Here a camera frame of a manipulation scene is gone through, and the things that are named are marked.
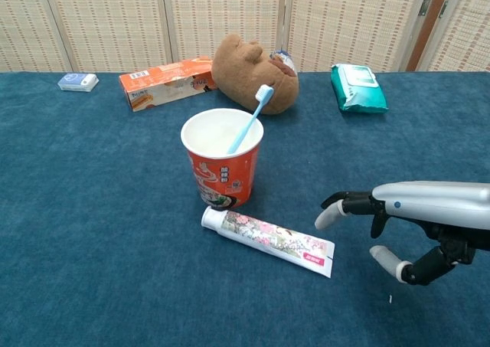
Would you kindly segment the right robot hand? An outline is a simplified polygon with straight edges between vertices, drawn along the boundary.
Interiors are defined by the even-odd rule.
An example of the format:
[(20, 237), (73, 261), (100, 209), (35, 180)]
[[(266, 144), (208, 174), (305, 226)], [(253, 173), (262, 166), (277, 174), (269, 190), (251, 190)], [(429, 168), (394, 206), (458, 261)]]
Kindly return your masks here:
[(350, 214), (373, 218), (379, 237), (390, 218), (417, 224), (438, 245), (411, 263), (376, 245), (371, 256), (400, 283), (427, 286), (458, 264), (471, 264), (477, 250), (489, 249), (489, 185), (478, 182), (408, 181), (379, 185), (368, 192), (336, 192), (315, 219), (319, 230)]

